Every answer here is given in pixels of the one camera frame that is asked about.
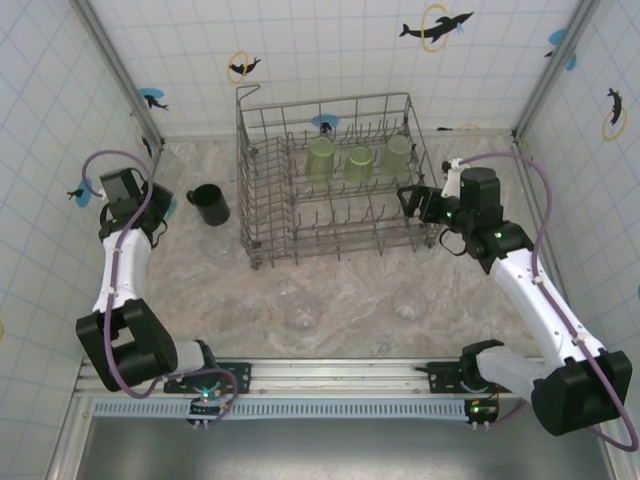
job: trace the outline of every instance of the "aluminum frame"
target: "aluminum frame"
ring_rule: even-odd
[[[102,26],[95,10],[89,0],[69,0],[71,7],[78,15],[84,30],[89,35],[98,53],[102,57],[109,72],[113,76],[120,91],[124,95],[127,103],[131,107],[133,115],[138,120],[145,139],[149,142],[154,153],[154,159],[158,159],[164,140],[158,126],[153,121],[149,109],[142,100],[138,89],[129,76],[124,63],[118,56],[118,52],[111,43],[109,35]]]
[[[274,400],[286,401],[289,405],[305,405],[309,401],[346,400],[351,404],[371,404],[372,400],[381,404],[387,401],[405,404],[428,404],[460,401],[475,398],[470,394],[432,394],[428,388],[426,374],[414,370],[429,361],[450,361],[454,359],[219,359],[225,361],[251,362],[252,383],[249,394],[243,395],[252,404],[265,404]],[[154,398],[165,404],[176,404],[192,398],[185,395],[155,394]],[[517,398],[505,394],[505,398]],[[67,421],[54,454],[48,480],[70,480],[76,478],[86,442],[90,433],[96,405],[109,402],[128,401],[122,393],[106,392],[95,370],[88,362],[83,365],[76,385],[76,393],[71,402]],[[602,429],[620,438],[619,422],[607,422]],[[637,478],[631,456],[602,443],[606,457],[611,462],[616,479]]]
[[[518,126],[514,130],[516,137],[524,137],[531,128],[533,121],[538,113],[540,113],[547,98],[549,98],[553,86],[560,78],[560,75],[562,75],[565,66],[574,54],[580,37],[582,37],[582,34],[601,3],[602,0],[580,0],[578,8],[569,21],[560,45],[558,45],[553,52],[549,65],[531,94],[524,113],[518,121]]]

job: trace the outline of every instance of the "translucent green mug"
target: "translucent green mug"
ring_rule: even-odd
[[[407,169],[410,154],[411,143],[409,139],[400,134],[392,135],[382,150],[380,170],[387,175],[401,174]]]
[[[304,174],[314,184],[329,183],[333,176],[333,152],[335,148],[329,137],[320,135],[311,140]]]
[[[358,145],[351,149],[344,167],[344,178],[355,185],[366,184],[373,174],[373,152]]]

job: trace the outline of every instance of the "wire dish rack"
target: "wire dish rack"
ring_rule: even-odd
[[[440,230],[403,215],[397,190],[415,184],[437,186],[420,125],[408,93],[253,106],[260,85],[236,90],[240,241],[257,269],[269,262],[319,255],[419,245],[431,248]],[[331,123],[335,146],[331,181],[314,185],[305,177],[316,124]],[[385,175],[378,157],[387,139],[401,133],[413,145],[406,171]],[[374,152],[366,185],[344,179],[349,151]]]

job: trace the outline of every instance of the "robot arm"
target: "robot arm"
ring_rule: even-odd
[[[99,232],[105,250],[104,275],[93,312],[77,321],[76,333],[100,379],[107,389],[115,392],[120,387],[110,373],[104,346],[104,320],[112,284],[113,256],[125,224],[146,195],[147,184],[145,182],[140,188],[130,168],[103,175],[100,179],[109,200],[101,215]],[[117,340],[127,329],[133,337],[131,341],[113,346],[116,366],[129,386],[162,375],[213,367],[215,363],[204,342],[174,342],[143,300],[153,232],[162,223],[172,196],[171,192],[154,184],[149,206],[127,232],[120,248],[111,340]],[[109,220],[106,219],[107,209],[112,217]]]
[[[544,363],[513,353],[498,341],[463,350],[463,381],[471,391],[499,384],[532,404],[543,427],[561,435],[619,417],[619,412],[560,315],[538,287],[546,289],[596,359],[624,402],[631,363],[623,352],[609,353],[571,311],[539,265],[532,272],[533,244],[523,229],[503,219],[500,182],[489,168],[459,168],[445,163],[444,189],[415,185],[398,190],[404,214],[441,224],[462,235],[465,251],[502,287],[529,325]],[[437,362],[429,368],[437,368]]]

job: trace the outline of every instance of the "white tile wall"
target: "white tile wall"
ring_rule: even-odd
[[[262,60],[243,80],[262,84],[256,102],[408,90],[425,128],[514,127],[555,48],[549,36],[578,1],[440,2],[446,13],[433,10],[425,28],[474,13],[464,33],[428,53],[399,34],[403,23],[419,29],[432,3],[92,0],[136,85],[165,92],[169,111],[151,110],[165,136],[234,131],[227,66],[239,50]]]
[[[101,205],[66,192],[101,147],[145,158],[134,122],[67,0],[0,3],[0,478],[46,474],[103,268]]]
[[[564,222],[550,230],[568,300],[589,329],[634,364],[627,406],[640,418],[640,9],[635,0],[606,0],[535,121],[530,145],[554,181]],[[619,90],[628,120],[605,141],[609,88]],[[620,132],[624,112],[615,130]],[[562,190],[556,176],[572,174]]]

